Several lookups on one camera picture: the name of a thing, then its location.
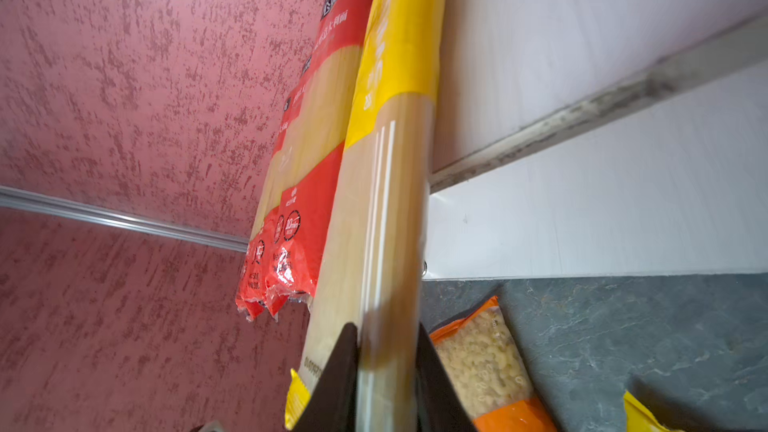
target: spaghetti package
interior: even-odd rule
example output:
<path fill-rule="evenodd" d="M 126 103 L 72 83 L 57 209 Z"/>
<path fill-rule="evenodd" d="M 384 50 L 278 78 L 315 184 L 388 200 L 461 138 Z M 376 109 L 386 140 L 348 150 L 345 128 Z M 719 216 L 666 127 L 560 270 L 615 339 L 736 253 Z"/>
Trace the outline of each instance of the spaghetti package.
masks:
<path fill-rule="evenodd" d="M 496 297 L 430 334 L 479 432 L 556 432 L 536 398 Z"/>
<path fill-rule="evenodd" d="M 320 281 L 292 383 L 311 393 L 343 325 L 357 324 L 358 430 L 416 427 L 418 300 L 444 5 L 373 0 Z M 301 409 L 290 392 L 287 404 Z"/>
<path fill-rule="evenodd" d="M 372 0 L 325 0 L 312 55 L 285 101 L 236 295 L 273 316 L 314 295 Z"/>

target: gray edge strip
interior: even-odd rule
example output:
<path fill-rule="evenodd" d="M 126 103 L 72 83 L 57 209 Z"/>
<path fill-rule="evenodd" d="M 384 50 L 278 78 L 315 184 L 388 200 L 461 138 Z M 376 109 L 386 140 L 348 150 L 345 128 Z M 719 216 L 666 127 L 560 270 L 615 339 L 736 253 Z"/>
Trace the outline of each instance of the gray edge strip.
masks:
<path fill-rule="evenodd" d="M 437 170 L 429 178 L 431 192 L 490 172 L 766 59 L 768 16 L 760 16 L 662 59 L 585 100 L 555 110 L 510 136 Z"/>
<path fill-rule="evenodd" d="M 27 192 L 13 187 L 0 186 L 0 207 L 17 208 L 51 216 L 75 218 L 92 222 L 93 224 L 126 228 L 136 232 L 177 238 L 179 240 L 226 248 L 238 252 L 245 252 L 248 249 L 247 238 L 208 232 L 198 228 L 175 226 L 166 222 L 152 220 L 151 218 L 134 216 L 108 208 L 89 206 L 63 198 L 44 196 L 43 194 Z"/>

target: pink textured surface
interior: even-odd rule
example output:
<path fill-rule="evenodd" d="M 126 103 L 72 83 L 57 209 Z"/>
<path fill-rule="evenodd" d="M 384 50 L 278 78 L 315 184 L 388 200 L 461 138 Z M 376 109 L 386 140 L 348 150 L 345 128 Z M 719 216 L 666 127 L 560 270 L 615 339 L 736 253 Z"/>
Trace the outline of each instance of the pink textured surface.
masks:
<path fill-rule="evenodd" d="M 282 430 L 309 315 L 247 323 L 242 261 L 0 208 L 0 430 Z"/>
<path fill-rule="evenodd" d="M 321 0 L 0 0 L 0 184 L 247 236 Z"/>

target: circular icon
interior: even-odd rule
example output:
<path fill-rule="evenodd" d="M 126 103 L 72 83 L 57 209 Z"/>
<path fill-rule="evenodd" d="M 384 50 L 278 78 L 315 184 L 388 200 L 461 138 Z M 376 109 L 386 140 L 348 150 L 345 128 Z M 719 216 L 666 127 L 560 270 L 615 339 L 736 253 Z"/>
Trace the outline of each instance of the circular icon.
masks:
<path fill-rule="evenodd" d="M 264 241 L 259 240 L 256 246 L 256 264 L 261 265 L 261 258 L 264 256 Z"/>
<path fill-rule="evenodd" d="M 275 244 L 280 240 L 280 236 L 283 235 L 283 225 L 285 224 L 285 221 L 286 218 L 283 216 L 277 218 L 277 224 L 275 224 L 275 236 L 273 237 L 275 239 Z"/>
<path fill-rule="evenodd" d="M 294 210 L 292 213 L 288 214 L 288 220 L 286 220 L 285 240 L 291 240 L 299 231 L 299 226 L 301 226 L 301 216 L 299 215 L 298 210 Z"/>

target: white board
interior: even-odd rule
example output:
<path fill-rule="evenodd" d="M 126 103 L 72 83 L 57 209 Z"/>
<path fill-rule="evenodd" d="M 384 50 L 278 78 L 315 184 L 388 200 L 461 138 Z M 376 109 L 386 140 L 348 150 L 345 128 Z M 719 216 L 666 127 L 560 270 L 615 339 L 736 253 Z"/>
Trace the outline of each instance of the white board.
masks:
<path fill-rule="evenodd" d="M 446 0 L 434 168 L 766 7 L 768 0 Z"/>
<path fill-rule="evenodd" d="M 433 194 L 427 279 L 768 271 L 768 62 Z"/>

